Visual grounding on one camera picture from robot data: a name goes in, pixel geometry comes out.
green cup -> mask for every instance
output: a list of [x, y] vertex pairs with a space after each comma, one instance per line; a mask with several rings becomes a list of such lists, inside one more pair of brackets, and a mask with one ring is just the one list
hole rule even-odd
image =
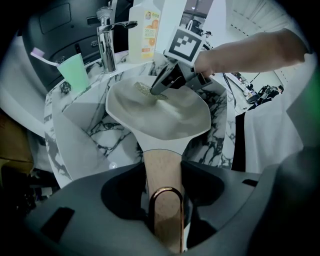
[[57, 68], [75, 91], [82, 92], [89, 86], [89, 78], [81, 53], [68, 58]]

faucet handle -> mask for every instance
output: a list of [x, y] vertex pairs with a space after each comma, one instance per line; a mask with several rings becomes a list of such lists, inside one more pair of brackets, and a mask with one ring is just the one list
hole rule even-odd
[[112, 8], [107, 6], [101, 7], [96, 11], [96, 16], [98, 20], [101, 22], [101, 26], [107, 25], [107, 21], [108, 19], [110, 19], [112, 11]]
[[136, 20], [132, 20], [132, 21], [123, 21], [123, 22], [118, 22], [111, 25], [106, 25], [99, 30], [98, 35], [102, 33], [110, 32], [115, 28], [115, 26], [118, 26], [118, 25], [123, 26], [125, 29], [132, 29], [138, 25], [138, 22]]

black panel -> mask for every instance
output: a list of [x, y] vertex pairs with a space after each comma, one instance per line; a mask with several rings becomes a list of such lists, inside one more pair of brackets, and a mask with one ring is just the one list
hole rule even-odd
[[41, 228], [42, 234], [58, 243], [75, 211], [60, 207]]
[[257, 184], [258, 184], [258, 181], [247, 178], [244, 181], [242, 181], [242, 183], [243, 184], [247, 184], [247, 185], [252, 186], [252, 187], [256, 187]]
[[66, 3], [43, 13], [39, 21], [43, 34], [67, 24], [71, 21], [70, 4]]

hand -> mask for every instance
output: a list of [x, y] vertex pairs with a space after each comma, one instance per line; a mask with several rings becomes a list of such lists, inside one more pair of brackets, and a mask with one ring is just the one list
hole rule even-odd
[[210, 60], [208, 58], [209, 56], [207, 53], [207, 51], [201, 51], [194, 63], [195, 72], [202, 73], [205, 78], [208, 78], [214, 73], [211, 68]]

soap bottle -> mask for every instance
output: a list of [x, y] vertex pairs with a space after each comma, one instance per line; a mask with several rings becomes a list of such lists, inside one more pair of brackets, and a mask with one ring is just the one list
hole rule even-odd
[[156, 48], [161, 11], [153, 0], [144, 0], [129, 11], [129, 21], [138, 25], [128, 30], [129, 60], [132, 63], [152, 61]]

